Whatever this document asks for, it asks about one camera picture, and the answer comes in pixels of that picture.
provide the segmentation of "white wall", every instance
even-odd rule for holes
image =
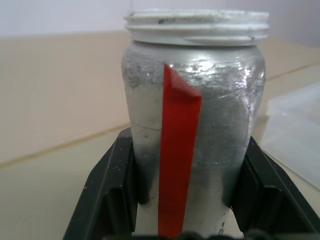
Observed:
[[[270,35],[320,46],[320,0],[2,0],[0,37],[123,29],[133,9],[243,9],[270,12]]]

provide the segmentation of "beige table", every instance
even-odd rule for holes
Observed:
[[[93,57],[90,55],[90,50],[88,49],[85,50],[85,54],[74,53],[73,51],[66,52],[71,45],[87,46],[87,48],[93,48],[95,54],[104,55],[107,54],[107,52],[104,52],[105,42],[107,41],[108,46],[115,46],[112,50],[113,54],[118,51],[117,55],[121,55],[125,45],[123,44],[117,48],[119,46],[117,42],[123,42],[123,38],[127,38],[127,35],[114,33],[110,37],[110,34],[61,36],[54,37],[53,39],[21,39],[19,41],[25,44],[21,51],[19,49],[7,49],[17,47],[19,44],[15,45],[14,42],[9,42],[9,40],[5,43],[0,41],[0,49],[1,44],[5,44],[5,47],[2,45],[2,50],[6,49],[6,51],[3,51],[7,53],[15,52],[20,57],[16,61],[21,61],[21,57],[35,59],[37,51],[46,49],[47,56],[42,56],[43,64],[50,63],[55,58],[57,61],[61,57],[57,52],[64,50],[64,57],[69,62],[72,62],[71,68],[73,71],[76,71],[78,65],[75,63],[81,62],[81,58],[86,57],[97,60],[97,56]],[[265,112],[269,99],[320,80],[317,75],[317,71],[320,68],[320,65],[317,65],[320,62],[319,49],[294,45],[276,39],[270,39],[260,47],[266,56],[267,77],[269,80],[265,86],[261,108],[259,109],[253,132],[253,136],[258,141],[263,134],[268,120]],[[70,73],[67,68],[60,70],[65,71],[65,74]],[[121,85],[119,85],[119,81],[121,81],[119,69],[110,71],[112,74],[114,73],[113,76],[116,76],[116,79],[110,76],[110,89],[119,91],[119,94],[113,93],[109,101],[119,108],[117,112],[122,116],[122,118],[110,116],[113,120],[108,121],[105,129],[113,130],[40,151],[29,157],[19,157],[10,163],[1,165],[1,240],[62,239],[90,170],[110,147],[121,129],[121,127],[116,128],[117,124],[115,123],[117,121],[114,122],[114,120],[122,119],[122,122],[118,121],[121,124],[128,122],[126,115],[123,115],[126,112],[126,107],[123,104],[125,101],[122,99],[124,97],[123,90],[121,89]],[[97,69],[96,72],[98,72],[97,74],[104,74],[104,71],[99,72]],[[48,73],[42,72],[41,74],[45,77]],[[74,74],[77,78],[82,77],[81,74]],[[282,167],[320,216],[320,191],[296,176],[286,167]],[[232,213],[230,213],[229,220],[226,223],[225,232],[233,236],[240,235]]]

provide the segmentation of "table surface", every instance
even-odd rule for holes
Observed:
[[[0,38],[0,165],[127,124],[129,43],[125,31]],[[271,37],[258,47],[268,81],[320,63],[320,48]]]
[[[257,142],[268,121],[266,109],[269,99],[320,81],[320,65],[315,63],[316,57],[309,48],[302,46],[292,50],[290,44],[272,44],[285,54],[274,59],[272,55],[267,57],[268,69],[272,69],[272,73],[267,75],[269,80],[252,134]],[[270,43],[261,48],[262,52],[267,52],[271,48]],[[292,52],[304,55],[294,58]],[[103,132],[0,165],[0,239],[62,239],[90,170],[111,146],[119,131],[118,128]],[[320,216],[320,191],[280,165]],[[241,236],[232,212],[229,213],[225,233]]]

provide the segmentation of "red tab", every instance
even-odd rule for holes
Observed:
[[[184,226],[201,102],[201,95],[164,65],[158,234],[168,238]]]

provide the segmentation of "black holder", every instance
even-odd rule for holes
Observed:
[[[92,169],[64,240],[160,240],[131,236],[143,204],[130,128],[123,130]],[[247,240],[318,240],[320,219],[286,172],[251,137],[230,206]],[[201,240],[182,233],[178,240]],[[212,236],[212,240],[231,240]]]

